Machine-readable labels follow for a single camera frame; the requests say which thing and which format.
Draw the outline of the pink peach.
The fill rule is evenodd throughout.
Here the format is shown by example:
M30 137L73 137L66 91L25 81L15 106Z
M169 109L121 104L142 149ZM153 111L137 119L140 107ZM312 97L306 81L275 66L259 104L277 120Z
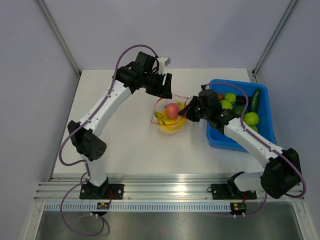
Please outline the pink peach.
M177 103L169 103L165 107L165 113L167 117L171 120L174 120L178 117L180 111L180 106Z

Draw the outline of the yellow banana bunch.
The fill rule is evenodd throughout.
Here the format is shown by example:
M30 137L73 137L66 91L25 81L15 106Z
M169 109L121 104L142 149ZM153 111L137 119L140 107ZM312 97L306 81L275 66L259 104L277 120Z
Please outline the yellow banana bunch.
M175 134L179 132L186 124L187 120L183 117L178 116L175 119L168 118L166 111L153 112L152 123L157 125L158 129L165 134Z

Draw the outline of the clear zip top bag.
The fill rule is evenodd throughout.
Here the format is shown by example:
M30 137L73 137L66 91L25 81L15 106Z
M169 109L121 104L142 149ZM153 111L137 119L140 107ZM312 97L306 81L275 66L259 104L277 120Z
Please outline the clear zip top bag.
M172 99L159 98L153 107L150 123L165 134L175 134L186 124L187 120L178 115L190 101L190 97L173 95Z

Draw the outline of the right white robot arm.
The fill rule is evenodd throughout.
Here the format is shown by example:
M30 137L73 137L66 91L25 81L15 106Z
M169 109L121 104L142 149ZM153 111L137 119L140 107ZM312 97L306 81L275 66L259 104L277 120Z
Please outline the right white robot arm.
M239 198L247 191L264 191L270 197L289 197L292 188L302 183L301 198L306 193L306 182L300 167L299 154L275 145L245 124L244 118L231 109L224 109L217 93L204 89L193 96L178 115L192 122L205 120L222 135L240 144L263 167L262 172L239 172L227 180L227 193Z

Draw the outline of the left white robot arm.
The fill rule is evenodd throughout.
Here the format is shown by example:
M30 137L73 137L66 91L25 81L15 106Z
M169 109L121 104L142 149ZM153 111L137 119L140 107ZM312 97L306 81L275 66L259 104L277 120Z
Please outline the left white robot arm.
M139 52L129 64L115 68L112 82L96 105L80 121L71 120L67 130L71 143L84 158L87 169L86 182L81 184L81 200L103 200L123 198L124 185L110 184L104 161L107 144L100 136L120 105L135 91L143 88L149 95L171 99L172 74L165 68L171 60L167 56L152 56Z

